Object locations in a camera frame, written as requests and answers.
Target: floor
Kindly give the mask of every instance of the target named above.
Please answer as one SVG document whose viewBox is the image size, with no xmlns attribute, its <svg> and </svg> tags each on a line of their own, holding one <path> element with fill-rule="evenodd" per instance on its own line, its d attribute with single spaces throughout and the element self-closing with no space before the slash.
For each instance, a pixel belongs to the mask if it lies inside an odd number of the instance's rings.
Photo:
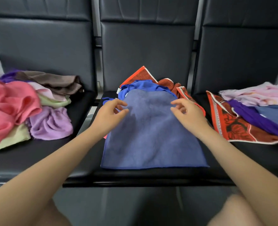
<svg viewBox="0 0 278 226">
<path fill-rule="evenodd" d="M 61 188 L 58 209 L 73 226 L 205 226 L 235 187 Z"/>
</svg>

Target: pile of cloths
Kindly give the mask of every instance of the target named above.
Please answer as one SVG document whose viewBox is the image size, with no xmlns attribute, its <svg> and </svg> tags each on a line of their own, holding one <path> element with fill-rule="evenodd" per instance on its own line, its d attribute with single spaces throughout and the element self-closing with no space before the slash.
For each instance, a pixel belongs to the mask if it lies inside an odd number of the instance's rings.
<svg viewBox="0 0 278 226">
<path fill-rule="evenodd" d="M 12 71 L 0 77 L 0 149 L 29 140 L 56 140 L 73 133 L 64 108 L 83 91 L 78 76 Z"/>
<path fill-rule="evenodd" d="M 171 112 L 171 102 L 186 98 L 185 87 L 170 79 L 156 81 L 143 66 L 117 91 L 129 109 L 105 138 L 101 167 L 146 169 L 154 167 L 207 167 L 197 138 Z M 103 98 L 103 104 L 113 98 Z"/>
<path fill-rule="evenodd" d="M 228 141 L 278 143 L 278 86 L 207 91 L 213 126 Z"/>
</svg>

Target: row of seats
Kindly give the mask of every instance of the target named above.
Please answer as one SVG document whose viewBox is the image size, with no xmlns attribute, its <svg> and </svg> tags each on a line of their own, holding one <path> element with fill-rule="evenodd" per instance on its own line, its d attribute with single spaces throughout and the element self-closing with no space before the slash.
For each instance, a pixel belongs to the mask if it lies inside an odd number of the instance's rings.
<svg viewBox="0 0 278 226">
<path fill-rule="evenodd" d="M 156 79 L 187 87 L 199 0 L 99 0 L 103 97 L 141 66 Z M 79 75 L 85 92 L 67 106 L 74 133 L 31 140 L 0 152 L 0 184 L 74 138 L 96 98 L 91 0 L 0 0 L 3 69 Z M 192 95 L 211 121 L 206 90 L 217 93 L 274 83 L 278 77 L 278 0 L 205 0 Z M 105 170 L 104 139 L 85 156 L 66 186 L 231 184 L 201 143 L 207 168 Z M 278 176 L 278 145 L 234 143 Z"/>
</svg>

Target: chair backrest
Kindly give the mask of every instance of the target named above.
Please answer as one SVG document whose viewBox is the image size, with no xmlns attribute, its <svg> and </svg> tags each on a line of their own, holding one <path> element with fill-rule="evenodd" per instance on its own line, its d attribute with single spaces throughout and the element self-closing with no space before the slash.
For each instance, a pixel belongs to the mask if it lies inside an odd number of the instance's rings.
<svg viewBox="0 0 278 226">
<path fill-rule="evenodd" d="M 4 71 L 79 75 L 97 91 L 90 0 L 0 0 Z"/>
<path fill-rule="evenodd" d="M 192 94 L 278 77 L 278 0 L 205 0 Z"/>
<path fill-rule="evenodd" d="M 187 86 L 199 0 L 99 0 L 104 91 L 141 66 Z"/>
</svg>

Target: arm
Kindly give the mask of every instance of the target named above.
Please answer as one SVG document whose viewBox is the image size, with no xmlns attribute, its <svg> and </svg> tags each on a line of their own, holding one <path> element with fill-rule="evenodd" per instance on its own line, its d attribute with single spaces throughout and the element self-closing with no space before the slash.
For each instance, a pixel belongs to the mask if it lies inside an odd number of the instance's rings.
<svg viewBox="0 0 278 226">
<path fill-rule="evenodd" d="M 126 116 L 120 105 L 127 104 L 107 102 L 86 131 L 0 187 L 0 226 L 31 225 L 89 149 Z"/>
<path fill-rule="evenodd" d="M 172 104 L 177 104 L 171 108 L 176 118 L 209 148 L 262 222 L 278 225 L 278 178 L 214 131 L 194 103 L 178 99 Z"/>
</svg>

